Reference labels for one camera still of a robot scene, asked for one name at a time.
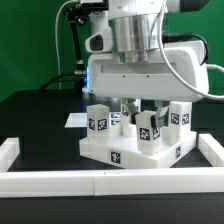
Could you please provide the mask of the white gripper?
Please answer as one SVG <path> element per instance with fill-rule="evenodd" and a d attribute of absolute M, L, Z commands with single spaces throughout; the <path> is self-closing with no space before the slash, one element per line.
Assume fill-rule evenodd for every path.
<path fill-rule="evenodd" d="M 107 29 L 86 41 L 88 90 L 99 97 L 155 100 L 151 126 L 165 125 L 168 101 L 196 102 L 209 90 L 202 41 L 172 42 L 160 49 L 149 31 Z M 122 114 L 136 124 L 138 109 L 123 99 Z"/>

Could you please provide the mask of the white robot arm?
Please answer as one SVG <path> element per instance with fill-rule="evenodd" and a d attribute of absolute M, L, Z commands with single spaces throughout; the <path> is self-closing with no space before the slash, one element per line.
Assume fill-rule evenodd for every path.
<path fill-rule="evenodd" d="M 167 13 L 202 9 L 209 0 L 104 0 L 86 42 L 87 89 L 98 97 L 153 100 L 154 127 L 165 101 L 196 102 L 208 93 L 208 45 L 193 34 L 163 30 Z"/>

